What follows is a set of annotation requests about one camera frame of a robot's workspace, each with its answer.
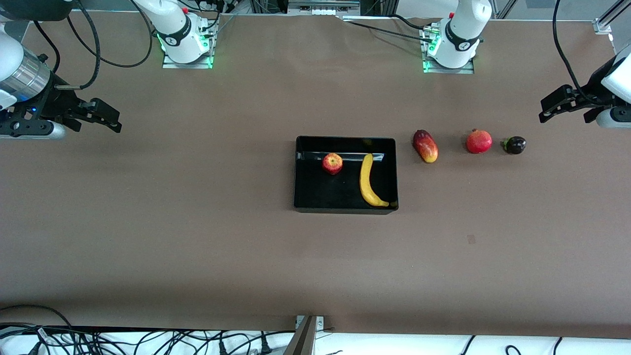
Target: banana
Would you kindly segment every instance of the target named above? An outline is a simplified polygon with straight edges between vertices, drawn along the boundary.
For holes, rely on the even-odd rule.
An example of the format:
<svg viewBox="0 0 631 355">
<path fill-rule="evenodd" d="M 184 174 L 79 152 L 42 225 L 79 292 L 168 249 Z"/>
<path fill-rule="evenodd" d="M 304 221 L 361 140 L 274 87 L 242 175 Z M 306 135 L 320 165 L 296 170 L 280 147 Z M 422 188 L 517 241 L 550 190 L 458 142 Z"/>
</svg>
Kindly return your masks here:
<svg viewBox="0 0 631 355">
<path fill-rule="evenodd" d="M 372 154 L 366 154 L 362 162 L 362 170 L 359 173 L 359 190 L 362 197 L 371 206 L 388 207 L 389 203 L 381 200 L 370 187 L 370 170 L 372 169 Z"/>
</svg>

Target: black band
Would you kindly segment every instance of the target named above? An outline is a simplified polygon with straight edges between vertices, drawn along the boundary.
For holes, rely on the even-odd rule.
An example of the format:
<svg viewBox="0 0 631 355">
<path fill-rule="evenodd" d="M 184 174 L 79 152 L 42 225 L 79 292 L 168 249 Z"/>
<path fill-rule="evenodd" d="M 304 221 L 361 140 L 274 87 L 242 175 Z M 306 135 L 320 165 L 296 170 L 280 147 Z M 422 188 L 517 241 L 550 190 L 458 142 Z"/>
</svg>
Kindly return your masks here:
<svg viewBox="0 0 631 355">
<path fill-rule="evenodd" d="M 188 36 L 191 32 L 191 19 L 188 16 L 186 17 L 186 23 L 181 30 L 175 33 L 171 33 L 170 35 L 164 34 L 162 32 L 158 32 L 158 35 L 162 39 L 162 42 L 170 47 L 177 47 L 180 45 L 180 42 L 184 39 L 184 37 Z"/>
<path fill-rule="evenodd" d="M 449 42 L 454 44 L 454 47 L 456 47 L 456 50 L 458 52 L 467 51 L 469 48 L 471 48 L 472 45 L 475 44 L 475 42 L 478 41 L 478 38 L 480 38 L 480 36 L 477 36 L 473 39 L 464 39 L 462 37 L 458 37 L 451 30 L 451 21 L 447 22 L 447 25 L 445 26 L 445 34 L 447 35 L 447 39 L 449 39 Z"/>
</svg>

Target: table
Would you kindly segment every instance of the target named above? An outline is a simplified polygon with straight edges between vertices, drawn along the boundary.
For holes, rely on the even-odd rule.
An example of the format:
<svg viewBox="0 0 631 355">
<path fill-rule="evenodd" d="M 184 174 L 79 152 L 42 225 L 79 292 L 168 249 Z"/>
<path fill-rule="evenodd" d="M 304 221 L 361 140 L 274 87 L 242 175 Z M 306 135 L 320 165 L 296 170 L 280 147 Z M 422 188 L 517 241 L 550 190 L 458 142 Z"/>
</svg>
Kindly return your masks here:
<svg viewBox="0 0 631 355">
<path fill-rule="evenodd" d="M 93 17 L 104 57 L 144 54 L 138 14 Z M 67 24 L 44 28 L 59 74 L 87 81 L 93 57 Z M 588 22 L 559 32 L 583 83 L 613 55 Z M 570 82 L 549 22 L 483 36 L 475 75 L 424 74 L 418 42 L 328 16 L 240 16 L 212 70 L 161 69 L 157 45 L 138 68 L 104 64 L 80 97 L 120 110 L 121 134 L 1 142 L 0 302 L 78 325 L 291 328 L 312 313 L 341 332 L 628 337 L 631 133 L 581 112 L 538 122 Z M 52 52 L 34 30 L 25 43 Z M 528 147 L 470 155 L 473 128 Z M 417 129 L 436 163 L 412 149 Z M 395 138 L 399 210 L 293 211 L 299 135 Z"/>
</svg>

